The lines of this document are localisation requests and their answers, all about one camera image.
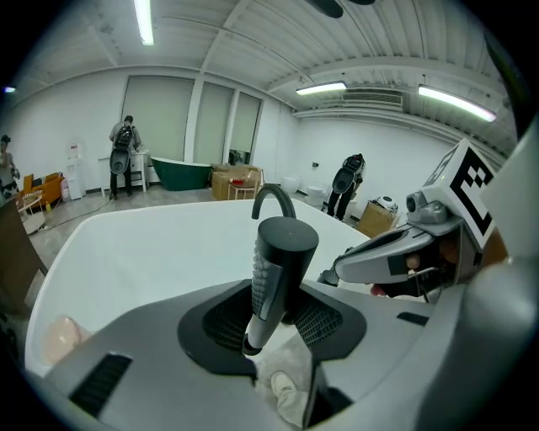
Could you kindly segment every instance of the ceiling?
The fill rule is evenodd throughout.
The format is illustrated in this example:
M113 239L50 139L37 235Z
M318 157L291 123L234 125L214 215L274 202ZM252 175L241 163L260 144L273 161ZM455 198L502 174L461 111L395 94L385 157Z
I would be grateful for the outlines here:
M338 1L341 19L302 0L152 0L154 46L141 43L132 0L80 2L36 48L17 81L18 98L107 68L184 67L247 83L298 116L467 134L493 158L511 153L516 134L507 93L472 17L445 0ZM296 95L297 88L338 80L398 91L402 106L347 103L340 93ZM497 119L488 123L419 96L420 84L468 98Z

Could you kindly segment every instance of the orange armchair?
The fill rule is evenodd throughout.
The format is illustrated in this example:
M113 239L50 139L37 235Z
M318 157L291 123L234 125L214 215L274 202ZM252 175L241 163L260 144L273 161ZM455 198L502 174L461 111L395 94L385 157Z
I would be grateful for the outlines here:
M63 179L64 178L61 174L53 173L45 177L44 184L32 187L32 183L34 182L34 174L27 175L26 177L24 177L23 193L28 194L41 192L43 194L43 197L41 198L40 203L42 205L45 205L47 202L51 204L55 200L61 198L61 181ZM39 206L40 203L33 205L32 208Z

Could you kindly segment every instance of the cable on floor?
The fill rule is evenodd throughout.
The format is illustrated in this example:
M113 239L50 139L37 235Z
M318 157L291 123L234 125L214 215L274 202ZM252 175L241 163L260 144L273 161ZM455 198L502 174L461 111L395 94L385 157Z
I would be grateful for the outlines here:
M58 226L61 226L61 225L65 225L66 223L69 223L70 221L73 221L75 219L77 219L78 217L82 217L82 216L89 216L90 214L93 214L94 212L98 212L99 210L102 210L105 206L107 206L108 204L110 204L110 200L107 200L107 203L106 204L103 204L101 205L98 209L96 210L91 210L89 212L86 212L84 214L79 214L71 219L68 219L68 220L65 220L65 221L62 221L61 223L58 223L57 225L54 225L54 226L51 226L51 227L48 227L46 226L43 230L44 231L50 231L52 229L54 229L55 227L58 227Z

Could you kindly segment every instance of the curved faucet spout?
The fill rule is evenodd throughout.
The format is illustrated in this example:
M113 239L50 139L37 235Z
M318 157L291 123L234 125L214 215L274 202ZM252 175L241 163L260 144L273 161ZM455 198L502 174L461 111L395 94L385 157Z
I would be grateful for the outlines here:
M293 219L296 218L296 211L294 210L294 205L292 204L290 196L277 184L266 184L262 189L260 189L254 200L253 213L251 214L251 217L258 220L262 201L268 194L272 194L277 198L284 217L291 217Z

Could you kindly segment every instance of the fluorescent light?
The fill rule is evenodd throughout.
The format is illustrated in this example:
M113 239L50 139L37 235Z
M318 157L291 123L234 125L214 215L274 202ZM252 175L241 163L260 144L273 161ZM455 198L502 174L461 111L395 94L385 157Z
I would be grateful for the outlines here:
M152 4L150 0L134 0L136 21L143 45L153 45Z
M427 96L428 98L436 98L438 100L441 100L442 102L452 104L453 106L475 114L477 117L480 117L488 122L496 120L496 114L494 112L482 108L479 105L473 104L472 102L469 102L464 98L458 98L457 96L443 93L440 90L426 87L425 85L419 86L419 94L421 94L422 96Z
M321 93L322 91L333 91L333 90L345 90L346 84L344 82L328 82L326 84L317 84L311 87L299 88L296 90L300 96L305 96L305 94Z

